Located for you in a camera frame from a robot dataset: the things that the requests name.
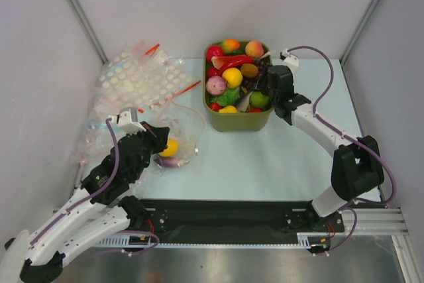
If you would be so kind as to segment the dark purple toy grapes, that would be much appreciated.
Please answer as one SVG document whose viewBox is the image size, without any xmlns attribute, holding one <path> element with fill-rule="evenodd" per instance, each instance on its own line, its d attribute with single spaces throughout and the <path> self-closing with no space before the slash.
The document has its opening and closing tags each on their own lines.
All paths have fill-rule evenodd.
<svg viewBox="0 0 424 283">
<path fill-rule="evenodd" d="M 262 78 L 266 75 L 267 66 L 261 66 L 258 68 L 258 75 L 254 78 L 244 78 L 242 87 L 247 90 L 255 90 L 260 85 Z"/>
</svg>

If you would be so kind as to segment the purple toy eggplant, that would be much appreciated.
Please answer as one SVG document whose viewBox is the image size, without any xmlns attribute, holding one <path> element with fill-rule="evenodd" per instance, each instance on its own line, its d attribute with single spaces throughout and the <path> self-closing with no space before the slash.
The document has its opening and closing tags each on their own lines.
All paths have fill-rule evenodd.
<svg viewBox="0 0 424 283">
<path fill-rule="evenodd" d="M 181 168 L 182 166 L 185 166 L 189 163 L 188 160 L 162 156 L 157 156 L 154 161 L 162 168 Z"/>
</svg>

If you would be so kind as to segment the yellow toy lemon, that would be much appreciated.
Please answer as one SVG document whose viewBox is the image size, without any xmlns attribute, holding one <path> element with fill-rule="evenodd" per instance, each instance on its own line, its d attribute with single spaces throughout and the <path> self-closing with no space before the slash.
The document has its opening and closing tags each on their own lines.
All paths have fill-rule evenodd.
<svg viewBox="0 0 424 283">
<path fill-rule="evenodd" d="M 179 143 L 173 139 L 168 139 L 166 148 L 159 152 L 158 155 L 162 157 L 172 157 L 179 151 Z"/>
</svg>

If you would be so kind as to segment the clear zip top bag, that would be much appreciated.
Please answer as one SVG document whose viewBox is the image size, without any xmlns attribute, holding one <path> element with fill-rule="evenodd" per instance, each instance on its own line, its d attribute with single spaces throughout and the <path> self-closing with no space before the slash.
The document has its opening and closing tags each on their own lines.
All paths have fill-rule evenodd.
<svg viewBox="0 0 424 283">
<path fill-rule="evenodd" d="M 172 157 L 188 160 L 198 155 L 198 142 L 205 128 L 205 118 L 197 110 L 173 101 L 167 102 L 152 118 L 152 124 L 157 127 L 169 127 L 168 139 L 177 141 L 179 151 Z M 152 159 L 152 171 L 155 174 L 165 174 L 183 168 L 162 168 Z"/>
</svg>

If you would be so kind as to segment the pink toy onion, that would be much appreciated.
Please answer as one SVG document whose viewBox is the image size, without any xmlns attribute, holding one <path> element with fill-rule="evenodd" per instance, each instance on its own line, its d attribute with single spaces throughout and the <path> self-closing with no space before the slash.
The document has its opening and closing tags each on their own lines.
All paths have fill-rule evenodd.
<svg viewBox="0 0 424 283">
<path fill-rule="evenodd" d="M 223 95 L 227 89 L 226 81 L 220 76 L 212 76 L 206 82 L 206 91 L 212 96 Z"/>
</svg>

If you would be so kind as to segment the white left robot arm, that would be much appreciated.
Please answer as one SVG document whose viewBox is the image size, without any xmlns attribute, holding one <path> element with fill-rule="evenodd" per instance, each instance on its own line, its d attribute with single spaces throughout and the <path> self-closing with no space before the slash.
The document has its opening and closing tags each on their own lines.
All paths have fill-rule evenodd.
<svg viewBox="0 0 424 283">
<path fill-rule="evenodd" d="M 10 239 L 1 261 L 2 282 L 53 282 L 82 252 L 120 231 L 138 231 L 146 209 L 126 196 L 152 156 L 166 149 L 169 128 L 136 123 L 113 137 L 110 153 L 93 168 L 73 196 L 39 230 Z"/>
</svg>

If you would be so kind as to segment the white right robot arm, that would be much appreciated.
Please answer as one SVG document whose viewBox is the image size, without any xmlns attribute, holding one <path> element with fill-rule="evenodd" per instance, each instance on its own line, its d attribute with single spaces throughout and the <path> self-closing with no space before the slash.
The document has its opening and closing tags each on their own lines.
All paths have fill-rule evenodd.
<svg viewBox="0 0 424 283">
<path fill-rule="evenodd" d="M 312 102 L 295 92 L 289 67 L 266 65 L 260 89 L 279 118 L 309 135 L 333 160 L 331 185 L 308 204 L 305 222 L 310 229 L 322 230 L 330 215 L 384 182 L 377 141 L 353 137 L 315 113 Z"/>
</svg>

